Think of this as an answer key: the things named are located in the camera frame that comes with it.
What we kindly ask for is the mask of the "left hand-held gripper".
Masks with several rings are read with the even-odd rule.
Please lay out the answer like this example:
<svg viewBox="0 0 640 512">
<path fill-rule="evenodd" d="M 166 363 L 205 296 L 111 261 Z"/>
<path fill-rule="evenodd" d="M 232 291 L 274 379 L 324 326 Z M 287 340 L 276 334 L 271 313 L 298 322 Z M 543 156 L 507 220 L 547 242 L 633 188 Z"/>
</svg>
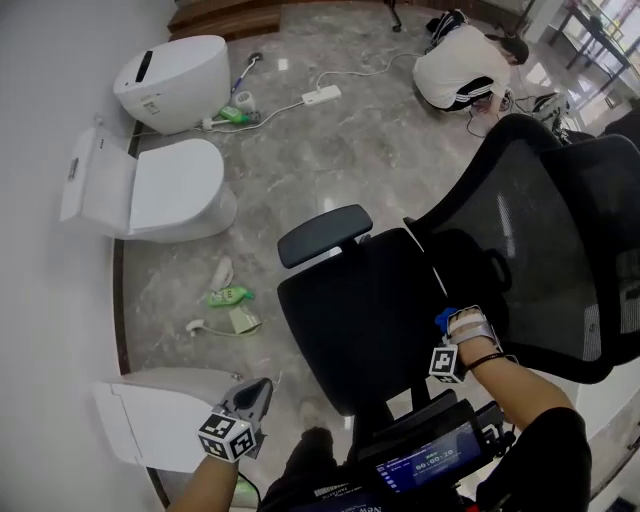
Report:
<svg viewBox="0 0 640 512">
<path fill-rule="evenodd" d="M 256 459 L 266 438 L 262 420 L 273 390 L 269 378 L 252 379 L 229 389 L 197 431 L 205 454 L 229 463 L 242 457 Z"/>
</svg>

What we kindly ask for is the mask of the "person's right hand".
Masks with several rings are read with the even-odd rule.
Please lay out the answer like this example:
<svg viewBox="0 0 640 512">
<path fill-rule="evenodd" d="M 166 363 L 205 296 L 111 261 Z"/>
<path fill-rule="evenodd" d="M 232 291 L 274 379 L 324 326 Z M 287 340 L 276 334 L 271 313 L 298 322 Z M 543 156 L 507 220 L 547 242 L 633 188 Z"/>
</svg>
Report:
<svg viewBox="0 0 640 512">
<path fill-rule="evenodd" d="M 447 332 L 453 335 L 465 326 L 485 323 L 486 318 L 478 307 L 473 306 L 453 313 L 448 317 L 447 322 Z"/>
</svg>

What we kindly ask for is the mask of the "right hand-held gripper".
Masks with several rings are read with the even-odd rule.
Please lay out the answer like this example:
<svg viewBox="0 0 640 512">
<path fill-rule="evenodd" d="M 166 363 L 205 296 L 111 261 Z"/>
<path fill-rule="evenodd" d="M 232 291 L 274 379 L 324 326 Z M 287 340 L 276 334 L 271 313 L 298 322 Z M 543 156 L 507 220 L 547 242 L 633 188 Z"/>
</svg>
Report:
<svg viewBox="0 0 640 512">
<path fill-rule="evenodd" d="M 499 339 L 493 326 L 486 318 L 483 324 L 468 325 L 449 335 L 447 319 L 453 313 L 442 313 L 436 318 L 436 324 L 442 332 L 441 343 L 432 351 L 429 365 L 429 375 L 442 383 L 462 383 L 468 368 L 459 358 L 459 348 L 465 343 L 477 339 L 484 339 L 491 343 L 493 349 L 502 353 Z"/>
</svg>

